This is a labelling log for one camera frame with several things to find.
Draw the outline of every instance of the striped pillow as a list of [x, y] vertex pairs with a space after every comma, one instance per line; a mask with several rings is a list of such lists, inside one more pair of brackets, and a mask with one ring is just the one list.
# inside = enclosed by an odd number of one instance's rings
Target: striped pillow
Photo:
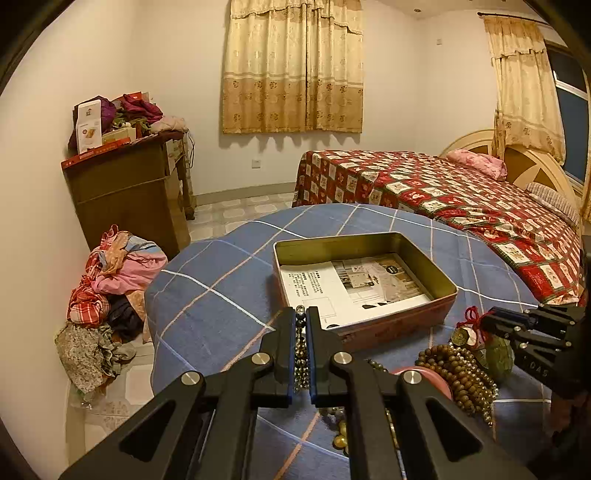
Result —
[[532, 182], [525, 187], [525, 191], [529, 192], [530, 197], [537, 203], [565, 220], [575, 231], [579, 230], [581, 218], [577, 209], [556, 190], [552, 190], [550, 187], [541, 183]]

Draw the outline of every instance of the pillow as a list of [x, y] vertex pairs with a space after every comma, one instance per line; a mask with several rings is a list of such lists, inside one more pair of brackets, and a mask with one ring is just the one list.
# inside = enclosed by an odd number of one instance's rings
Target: pillow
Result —
[[474, 168], [493, 180], [503, 181], [507, 178], [507, 165], [505, 165], [505, 162], [491, 155], [458, 149], [449, 152], [446, 158], [450, 162]]
[[532, 182], [525, 187], [525, 191], [536, 203], [562, 218], [574, 231], [579, 230], [581, 218], [577, 209], [556, 190], [541, 183]]

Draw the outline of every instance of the red string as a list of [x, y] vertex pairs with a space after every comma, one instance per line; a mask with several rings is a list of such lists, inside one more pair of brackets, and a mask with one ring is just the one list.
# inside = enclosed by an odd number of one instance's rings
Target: red string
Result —
[[480, 315], [478, 313], [478, 307], [475, 305], [466, 309], [464, 313], [464, 318], [466, 319], [465, 322], [458, 322], [456, 324], [456, 328], [460, 328], [466, 325], [472, 327], [474, 332], [476, 333], [476, 338], [478, 339], [479, 343], [484, 343], [487, 339], [486, 332], [480, 328], [480, 320], [484, 317], [484, 315]]

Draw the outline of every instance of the window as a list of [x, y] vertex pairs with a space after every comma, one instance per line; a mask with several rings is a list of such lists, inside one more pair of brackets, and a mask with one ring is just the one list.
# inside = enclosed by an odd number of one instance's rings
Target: window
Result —
[[564, 171], [582, 189], [589, 151], [589, 100], [583, 70], [565, 49], [547, 44], [566, 140]]

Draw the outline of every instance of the triangular cutout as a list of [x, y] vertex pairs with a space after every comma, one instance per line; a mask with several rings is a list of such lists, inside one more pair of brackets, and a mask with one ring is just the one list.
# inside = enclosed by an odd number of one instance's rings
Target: triangular cutout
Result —
[[166, 425], [173, 416], [175, 406], [176, 402], [173, 400], [162, 405], [121, 441], [119, 449], [142, 462], [151, 461]]
[[482, 450], [480, 440], [466, 430], [437, 400], [427, 400], [427, 410], [450, 462], [459, 462]]

